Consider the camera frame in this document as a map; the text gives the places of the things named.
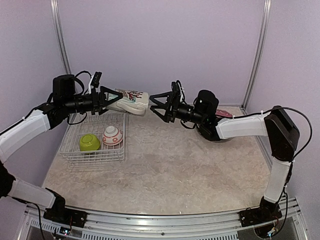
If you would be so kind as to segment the red white patterned bowl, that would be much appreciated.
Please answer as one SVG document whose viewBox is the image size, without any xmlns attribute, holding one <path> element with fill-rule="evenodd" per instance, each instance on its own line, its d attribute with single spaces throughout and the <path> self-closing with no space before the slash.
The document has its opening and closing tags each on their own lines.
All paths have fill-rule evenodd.
<svg viewBox="0 0 320 240">
<path fill-rule="evenodd" d="M 116 146 L 123 141 L 124 133 L 118 127 L 109 125 L 105 128 L 102 136 L 102 142 L 106 146 Z"/>
</svg>

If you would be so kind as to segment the white patterned mug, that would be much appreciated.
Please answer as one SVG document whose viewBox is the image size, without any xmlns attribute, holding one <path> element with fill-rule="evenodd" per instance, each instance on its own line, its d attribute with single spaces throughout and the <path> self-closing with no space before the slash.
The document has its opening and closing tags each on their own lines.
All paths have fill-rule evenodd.
<svg viewBox="0 0 320 240">
<path fill-rule="evenodd" d="M 114 91 L 122 93 L 123 97 L 108 105 L 108 110 L 126 112 L 136 116 L 144 116 L 149 106 L 149 94 L 143 91 L 124 90 L 115 88 Z"/>
</svg>

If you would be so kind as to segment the green cup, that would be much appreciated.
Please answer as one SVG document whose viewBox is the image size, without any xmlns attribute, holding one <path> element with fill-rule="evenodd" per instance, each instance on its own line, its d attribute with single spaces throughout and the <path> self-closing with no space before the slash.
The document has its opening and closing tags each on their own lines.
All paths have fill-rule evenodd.
<svg viewBox="0 0 320 240">
<path fill-rule="evenodd" d="M 97 151 L 101 147 L 101 142 L 94 134 L 85 134 L 79 140 L 79 149 L 82 152 Z"/>
</svg>

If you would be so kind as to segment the black striped plate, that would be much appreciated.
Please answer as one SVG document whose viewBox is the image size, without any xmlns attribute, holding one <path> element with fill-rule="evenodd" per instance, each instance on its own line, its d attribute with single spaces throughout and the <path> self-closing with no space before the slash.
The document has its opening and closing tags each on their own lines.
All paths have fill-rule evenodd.
<svg viewBox="0 0 320 240">
<path fill-rule="evenodd" d="M 197 125 L 196 130 L 204 139 L 211 142 L 223 143 L 230 140 L 229 138 L 227 139 L 220 138 L 216 130 L 213 130 L 211 128 L 205 128 L 203 125 Z"/>
</svg>

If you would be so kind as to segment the pink polka dot dish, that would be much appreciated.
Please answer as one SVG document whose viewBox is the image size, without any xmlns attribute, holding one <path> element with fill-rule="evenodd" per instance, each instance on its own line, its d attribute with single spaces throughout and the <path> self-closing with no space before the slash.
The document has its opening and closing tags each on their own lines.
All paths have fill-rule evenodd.
<svg viewBox="0 0 320 240">
<path fill-rule="evenodd" d="M 233 118 L 233 115 L 226 110 L 217 109 L 215 115 L 220 118 Z"/>
</svg>

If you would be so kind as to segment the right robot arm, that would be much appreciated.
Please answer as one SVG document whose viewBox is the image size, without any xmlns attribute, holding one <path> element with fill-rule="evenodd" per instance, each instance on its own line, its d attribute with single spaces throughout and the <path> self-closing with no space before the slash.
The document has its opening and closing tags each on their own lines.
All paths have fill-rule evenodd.
<svg viewBox="0 0 320 240">
<path fill-rule="evenodd" d="M 206 140 L 219 142 L 236 137 L 268 137 L 273 157 L 270 179 L 259 207 L 239 212 L 243 227 L 280 219 L 279 201 L 288 184 L 297 150 L 300 132 L 287 107 L 279 105 L 260 113 L 243 116 L 221 117 L 217 115 L 218 99 L 209 90 L 199 91 L 194 105 L 182 101 L 182 91 L 174 87 L 171 91 L 151 95 L 151 111 L 164 122 L 180 119 L 182 124 L 193 123 L 193 127 Z"/>
</svg>

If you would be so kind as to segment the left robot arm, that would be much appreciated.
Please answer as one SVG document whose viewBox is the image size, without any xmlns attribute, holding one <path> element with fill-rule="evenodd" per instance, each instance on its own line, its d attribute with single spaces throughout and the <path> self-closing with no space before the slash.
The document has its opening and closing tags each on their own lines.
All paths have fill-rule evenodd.
<svg viewBox="0 0 320 240">
<path fill-rule="evenodd" d="M 57 193 L 16 178 L 8 172 L 4 163 L 18 149 L 37 136 L 57 127 L 70 114 L 91 112 L 102 115 L 107 106 L 119 101 L 123 94 L 102 86 L 99 92 L 76 94 L 74 89 L 54 90 L 47 101 L 0 134 L 0 195 L 37 204 L 50 209 L 50 214 L 63 223 L 70 218 L 70 211 L 60 201 Z"/>
</svg>

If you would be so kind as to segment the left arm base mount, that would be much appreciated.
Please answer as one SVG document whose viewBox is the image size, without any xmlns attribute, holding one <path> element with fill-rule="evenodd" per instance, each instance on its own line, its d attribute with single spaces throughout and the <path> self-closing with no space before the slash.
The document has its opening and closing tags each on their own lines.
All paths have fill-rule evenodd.
<svg viewBox="0 0 320 240">
<path fill-rule="evenodd" d="M 84 228 L 87 216 L 87 212 L 71 208 L 64 208 L 62 211 L 46 209 L 43 214 L 46 220 L 79 228 Z"/>
</svg>

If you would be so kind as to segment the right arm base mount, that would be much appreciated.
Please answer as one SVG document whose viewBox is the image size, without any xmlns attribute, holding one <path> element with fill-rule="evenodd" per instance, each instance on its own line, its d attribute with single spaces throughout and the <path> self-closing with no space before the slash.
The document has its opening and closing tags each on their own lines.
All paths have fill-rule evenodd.
<svg viewBox="0 0 320 240">
<path fill-rule="evenodd" d="M 250 208 L 240 211 L 240 224 L 244 227 L 258 225 L 280 219 L 283 215 L 280 209 L 271 212 L 266 208 Z"/>
</svg>

